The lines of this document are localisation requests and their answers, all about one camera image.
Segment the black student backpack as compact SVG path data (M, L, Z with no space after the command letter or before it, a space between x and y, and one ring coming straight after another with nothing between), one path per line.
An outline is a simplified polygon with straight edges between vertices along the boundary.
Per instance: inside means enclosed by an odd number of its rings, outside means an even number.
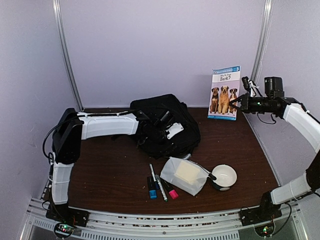
M149 156L159 159L162 157L181 158L191 154L201 141L198 123L188 112L187 105L173 94L165 94L151 98L138 99L130 103L129 111L137 115L138 121L160 119L166 111L173 115L173 122L181 123L184 130L163 145L151 143L147 140L144 144L139 142L139 125L135 134L130 138L137 147Z

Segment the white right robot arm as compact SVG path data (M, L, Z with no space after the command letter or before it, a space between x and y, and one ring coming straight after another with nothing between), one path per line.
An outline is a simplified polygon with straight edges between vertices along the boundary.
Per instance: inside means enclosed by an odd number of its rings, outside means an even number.
M262 95L258 86L248 77L242 78L246 93L230 102L238 104L236 109L246 114L266 114L286 122L293 130L291 144L299 144L298 150L306 147L303 153L314 157L304 173L287 184L263 194L260 205L254 210L259 220L268 220L284 203L300 200L315 193L320 188L320 122L307 110L304 104L294 97L285 95L281 77L264 79Z

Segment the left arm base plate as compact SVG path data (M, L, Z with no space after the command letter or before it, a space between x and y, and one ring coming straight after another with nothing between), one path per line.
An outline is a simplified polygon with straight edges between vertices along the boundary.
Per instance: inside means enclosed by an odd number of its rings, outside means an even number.
M48 210L45 217L57 222L67 223L71 226L86 227L90 213L85 210L69 208L66 212Z

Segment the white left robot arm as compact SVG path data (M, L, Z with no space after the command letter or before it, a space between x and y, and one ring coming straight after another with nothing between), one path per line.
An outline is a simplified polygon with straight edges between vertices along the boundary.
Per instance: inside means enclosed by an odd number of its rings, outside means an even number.
M136 135L141 132L156 143L173 137L173 128L161 118L152 123L142 111L115 113L76 112L68 108L52 135L51 197L55 204L52 213L61 222L72 218L68 203L68 188L72 168L81 154L83 140L111 135Z

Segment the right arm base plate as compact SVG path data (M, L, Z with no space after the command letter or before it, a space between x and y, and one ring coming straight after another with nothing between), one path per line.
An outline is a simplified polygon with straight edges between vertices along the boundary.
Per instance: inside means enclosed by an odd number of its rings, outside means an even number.
M239 218L243 226L256 225L263 222L268 222L276 218L280 218L282 212L277 207L264 208L261 206L254 208L241 209Z

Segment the dog picture book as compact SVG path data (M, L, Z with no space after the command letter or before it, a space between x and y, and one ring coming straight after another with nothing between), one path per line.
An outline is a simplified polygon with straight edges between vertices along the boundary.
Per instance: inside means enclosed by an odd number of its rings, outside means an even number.
M207 117L209 119L235 121L240 90L241 67L232 66L212 71L210 101Z

